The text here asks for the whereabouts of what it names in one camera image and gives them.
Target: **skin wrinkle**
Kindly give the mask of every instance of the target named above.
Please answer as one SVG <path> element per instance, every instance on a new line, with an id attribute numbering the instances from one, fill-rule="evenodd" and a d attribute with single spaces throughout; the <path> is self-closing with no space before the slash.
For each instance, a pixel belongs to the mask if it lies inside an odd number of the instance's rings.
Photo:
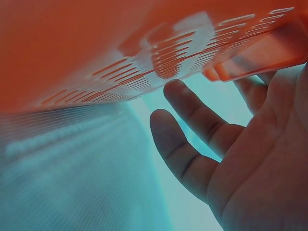
<path id="1" fill-rule="evenodd" d="M 224 212 L 226 211 L 226 207 L 229 203 L 229 201 L 231 200 L 232 196 L 236 194 L 236 192 L 238 191 L 238 189 L 254 174 L 257 172 L 257 170 L 262 166 L 262 163 L 264 163 L 264 161 L 270 156 L 268 155 L 268 153 L 270 153 L 274 148 L 275 148 L 275 145 L 277 144 L 277 141 L 280 139 L 281 135 L 284 133 L 286 127 L 287 127 L 287 124 L 289 123 L 290 121 L 290 115 L 291 115 L 291 112 L 288 114 L 288 119 L 287 119 L 287 123 L 285 124 L 283 130 L 280 132 L 280 134 L 278 135 L 277 139 L 276 139 L 276 142 L 274 142 L 274 144 L 272 145 L 272 147 L 270 148 L 270 150 L 267 152 L 267 154 L 265 155 L 265 157 L 260 161 L 260 163 L 257 165 L 257 167 L 234 189 L 234 191 L 231 193 L 231 195 L 228 197 L 223 209 L 222 209 L 222 212 L 221 212 L 221 215 L 219 216 L 220 218 L 220 224 L 223 225 L 221 223 L 222 221 L 222 218 L 223 218 L 223 215 L 224 215 Z"/>
<path id="2" fill-rule="evenodd" d="M 199 154 L 196 154 L 195 156 L 193 156 L 190 161 L 187 163 L 185 169 L 182 171 L 181 176 L 180 176 L 180 181 L 183 181 L 183 178 L 185 177 L 185 174 L 187 173 L 187 171 L 189 170 L 189 168 L 194 164 L 195 161 L 198 160 L 198 157 L 202 157 Z"/>
<path id="3" fill-rule="evenodd" d="M 164 158 L 165 160 L 167 160 L 169 157 L 171 157 L 177 150 L 179 150 L 180 148 L 186 146 L 188 144 L 187 141 L 183 141 L 180 142 L 171 152 L 168 153 L 168 155 Z"/>
<path id="4" fill-rule="evenodd" d="M 298 116 L 298 113 L 297 113 L 297 110 L 296 110 L 296 109 L 295 109 L 295 115 L 296 115 L 297 119 L 299 120 L 299 122 L 301 123 L 301 125 L 303 126 L 303 128 L 304 128 L 305 132 L 308 134 L 308 130 L 305 128 L 305 125 L 304 125 L 303 121 L 299 118 L 299 116 Z"/>
<path id="5" fill-rule="evenodd" d="M 199 103 L 199 104 L 196 106 L 196 108 L 194 108 L 194 109 L 192 110 L 192 112 L 191 112 L 186 118 L 183 118 L 183 120 L 184 120 L 184 121 L 187 121 L 187 124 L 190 124 L 190 122 L 193 120 L 194 115 L 197 114 L 198 111 L 201 110 L 201 109 L 202 109 L 202 104 Z"/>
<path id="6" fill-rule="evenodd" d="M 217 132 L 224 126 L 226 125 L 225 123 L 221 122 L 221 121 L 217 121 L 216 123 L 214 123 L 208 130 L 208 138 L 206 140 L 206 142 L 208 144 L 211 143 L 211 141 L 213 140 L 215 134 L 217 134 Z"/>
<path id="7" fill-rule="evenodd" d="M 302 75 L 302 77 L 305 75 L 305 72 L 308 73 L 308 64 L 304 67 L 304 69 L 302 69 L 300 71 L 300 73 L 298 74 L 298 76 Z M 302 104 L 305 106 L 305 101 L 307 102 L 308 100 L 300 97 L 299 93 L 298 93 L 298 88 L 299 88 L 299 83 L 298 83 L 298 79 L 300 77 L 295 78 L 295 82 L 296 82 L 296 88 L 295 88 L 295 99 L 297 99 L 298 101 L 302 102 Z M 300 116 L 298 115 L 298 109 L 297 109 L 297 105 L 295 104 L 295 111 L 296 111 L 296 116 L 298 117 L 299 121 L 301 122 L 301 124 L 303 125 L 303 127 L 305 128 L 305 131 L 308 133 L 308 127 L 305 125 L 305 123 L 302 121 L 302 119 L 300 118 Z"/>
<path id="8" fill-rule="evenodd" d="M 218 165 L 215 166 L 215 168 L 213 169 L 213 171 L 212 171 L 211 174 L 209 175 L 210 177 L 209 177 L 209 181 L 208 181 L 208 183 L 207 183 L 206 192 L 205 192 L 205 199 L 206 199 L 206 201 L 207 201 L 208 186 L 210 185 L 210 182 L 211 182 L 211 180 L 212 180 L 212 178 L 213 178 L 213 175 L 214 175 L 214 173 L 215 173 L 217 167 L 218 167 Z"/>

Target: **hand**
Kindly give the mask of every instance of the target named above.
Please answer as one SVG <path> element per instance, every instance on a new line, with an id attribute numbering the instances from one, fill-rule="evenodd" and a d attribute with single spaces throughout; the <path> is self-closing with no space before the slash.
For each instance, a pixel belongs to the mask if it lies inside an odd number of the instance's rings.
<path id="1" fill-rule="evenodd" d="M 181 81 L 165 86 L 167 100 L 221 163 L 200 155 L 169 112 L 151 115 L 165 163 L 226 231 L 308 230 L 308 64 L 294 68 L 260 75 L 264 84 L 235 81 L 254 114 L 245 128 L 224 121 Z"/>

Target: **orange perforated panel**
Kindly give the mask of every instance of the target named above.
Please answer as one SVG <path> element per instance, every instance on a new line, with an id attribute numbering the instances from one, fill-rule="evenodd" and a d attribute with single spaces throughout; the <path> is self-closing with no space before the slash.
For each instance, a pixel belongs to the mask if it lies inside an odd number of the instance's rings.
<path id="1" fill-rule="evenodd" d="M 1 111 L 112 103 L 306 62 L 308 2 L 6 1 L 0 34 Z"/>

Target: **translucent plastic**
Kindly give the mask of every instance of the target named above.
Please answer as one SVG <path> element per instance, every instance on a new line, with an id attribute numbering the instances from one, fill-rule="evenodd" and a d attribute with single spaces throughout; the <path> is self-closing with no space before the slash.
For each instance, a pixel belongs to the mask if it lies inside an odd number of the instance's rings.
<path id="1" fill-rule="evenodd" d="M 307 33 L 304 0 L 5 1 L 0 111 L 131 100 L 194 73 L 229 81 L 302 64 Z"/>

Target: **finger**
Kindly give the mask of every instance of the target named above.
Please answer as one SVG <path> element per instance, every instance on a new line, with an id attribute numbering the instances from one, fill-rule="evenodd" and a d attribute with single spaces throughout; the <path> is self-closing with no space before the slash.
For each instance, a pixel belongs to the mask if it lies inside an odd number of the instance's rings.
<path id="1" fill-rule="evenodd" d="M 192 194 L 206 202 L 206 191 L 218 162 L 200 155 L 188 142 L 175 118 L 165 110 L 150 118 L 156 147 L 175 177 Z"/>
<path id="2" fill-rule="evenodd" d="M 300 121 L 308 132 L 308 63 L 302 69 L 295 92 L 295 108 Z"/>
<path id="3" fill-rule="evenodd" d="M 268 86 L 254 81 L 252 78 L 243 78 L 234 81 L 245 100 L 248 109 L 255 114 L 263 105 L 268 91 Z"/>
<path id="4" fill-rule="evenodd" d="M 228 124 L 180 80 L 167 83 L 164 94 L 179 116 L 221 158 L 244 129 Z"/>
<path id="5" fill-rule="evenodd" d="M 274 75 L 277 73 L 277 71 L 269 71 L 265 73 L 258 74 L 258 77 L 266 84 L 269 85 L 271 80 L 273 79 Z"/>

